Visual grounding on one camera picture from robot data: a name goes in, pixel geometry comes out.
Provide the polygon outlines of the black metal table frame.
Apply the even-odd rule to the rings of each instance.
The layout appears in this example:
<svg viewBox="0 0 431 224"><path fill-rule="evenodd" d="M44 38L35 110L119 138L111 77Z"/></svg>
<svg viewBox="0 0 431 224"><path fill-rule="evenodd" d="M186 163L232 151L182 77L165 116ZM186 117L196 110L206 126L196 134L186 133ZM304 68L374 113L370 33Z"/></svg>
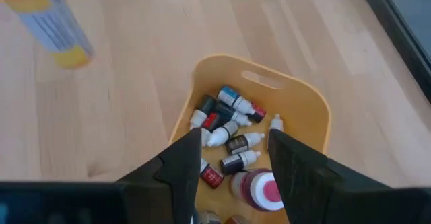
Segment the black metal table frame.
<svg viewBox="0 0 431 224"><path fill-rule="evenodd" d="M431 0L366 0L431 103Z"/></svg>

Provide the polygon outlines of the yellow plastic bin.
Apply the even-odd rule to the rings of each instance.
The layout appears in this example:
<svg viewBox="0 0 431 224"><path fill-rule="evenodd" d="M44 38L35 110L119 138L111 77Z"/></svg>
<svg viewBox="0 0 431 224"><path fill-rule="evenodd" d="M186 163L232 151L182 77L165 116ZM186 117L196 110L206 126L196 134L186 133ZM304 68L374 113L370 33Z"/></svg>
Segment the yellow plastic bin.
<svg viewBox="0 0 431 224"><path fill-rule="evenodd" d="M279 114L285 133L321 152L327 152L331 131L331 113L324 97L311 85L263 65L230 55L212 55L199 61L191 76L191 90L171 134L170 143L189 131L189 119L201 98L216 96L228 85L240 95L266 110L259 124L240 128L240 133L267 134L271 119ZM195 198L198 211L213 211L222 221L242 215L253 224L288 223L281 209L263 212L235 198L230 179L216 189L199 181Z"/></svg>

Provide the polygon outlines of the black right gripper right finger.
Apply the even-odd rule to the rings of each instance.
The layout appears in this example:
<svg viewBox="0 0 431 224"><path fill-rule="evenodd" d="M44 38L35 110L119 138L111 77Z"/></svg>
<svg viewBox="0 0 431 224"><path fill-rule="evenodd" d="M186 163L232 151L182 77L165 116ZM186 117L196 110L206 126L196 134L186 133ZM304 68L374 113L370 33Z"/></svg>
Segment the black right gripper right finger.
<svg viewBox="0 0 431 224"><path fill-rule="evenodd" d="M291 224L396 224L387 185L271 130L269 154Z"/></svg>

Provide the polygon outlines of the small blue-label dropper bottle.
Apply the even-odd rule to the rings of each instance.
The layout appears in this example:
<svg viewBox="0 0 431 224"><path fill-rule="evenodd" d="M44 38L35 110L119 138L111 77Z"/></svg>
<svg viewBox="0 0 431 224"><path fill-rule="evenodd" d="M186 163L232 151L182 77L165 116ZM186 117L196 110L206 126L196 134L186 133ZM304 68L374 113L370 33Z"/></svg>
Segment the small blue-label dropper bottle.
<svg viewBox="0 0 431 224"><path fill-rule="evenodd" d="M217 95L217 99L242 114L254 114L255 109L251 102L242 97L237 91L229 86L223 86Z"/></svg>

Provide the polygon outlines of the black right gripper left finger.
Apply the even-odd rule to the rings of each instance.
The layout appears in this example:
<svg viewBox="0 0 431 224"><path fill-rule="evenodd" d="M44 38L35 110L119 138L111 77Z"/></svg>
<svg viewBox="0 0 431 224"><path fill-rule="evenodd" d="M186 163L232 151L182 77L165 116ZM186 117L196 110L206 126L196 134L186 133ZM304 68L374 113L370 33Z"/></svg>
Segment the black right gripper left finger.
<svg viewBox="0 0 431 224"><path fill-rule="evenodd" d="M189 224L201 162L201 129L195 128L147 163L118 179L126 224Z"/></svg>

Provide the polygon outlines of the blue and yellow tube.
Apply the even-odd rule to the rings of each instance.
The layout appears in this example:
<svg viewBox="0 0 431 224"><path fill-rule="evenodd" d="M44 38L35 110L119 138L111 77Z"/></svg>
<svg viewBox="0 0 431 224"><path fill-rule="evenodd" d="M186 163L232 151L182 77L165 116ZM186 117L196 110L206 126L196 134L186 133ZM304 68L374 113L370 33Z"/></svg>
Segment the blue and yellow tube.
<svg viewBox="0 0 431 224"><path fill-rule="evenodd" d="M88 64L93 48L66 0L4 0L62 68Z"/></svg>

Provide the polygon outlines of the large pink food coloring bottle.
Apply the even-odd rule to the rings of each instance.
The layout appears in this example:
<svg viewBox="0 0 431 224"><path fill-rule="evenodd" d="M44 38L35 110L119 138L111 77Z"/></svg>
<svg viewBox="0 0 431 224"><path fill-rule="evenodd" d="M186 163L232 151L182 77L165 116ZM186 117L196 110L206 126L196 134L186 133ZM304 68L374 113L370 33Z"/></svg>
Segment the large pink food coloring bottle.
<svg viewBox="0 0 431 224"><path fill-rule="evenodd" d="M270 212L284 208L273 172L259 168L235 173L230 178L234 198L259 211Z"/></svg>

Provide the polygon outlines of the small red dropper bottle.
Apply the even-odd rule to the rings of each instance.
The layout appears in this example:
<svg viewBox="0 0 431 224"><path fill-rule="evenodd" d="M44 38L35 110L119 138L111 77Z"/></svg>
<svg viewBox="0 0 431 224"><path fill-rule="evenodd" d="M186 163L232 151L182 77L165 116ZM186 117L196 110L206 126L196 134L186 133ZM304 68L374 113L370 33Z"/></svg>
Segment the small red dropper bottle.
<svg viewBox="0 0 431 224"><path fill-rule="evenodd" d="M266 116L266 110L262 107L258 106L254 102L251 103L253 110L255 111L253 114L250 115L250 119L253 122L260 123L264 117Z"/></svg>
<svg viewBox="0 0 431 224"><path fill-rule="evenodd" d="M201 146L206 147L211 133L219 127L221 116L217 113L211 113L201 127Z"/></svg>
<svg viewBox="0 0 431 224"><path fill-rule="evenodd" d="M224 175L204 159L201 159L200 177L213 189L216 189L224 180Z"/></svg>

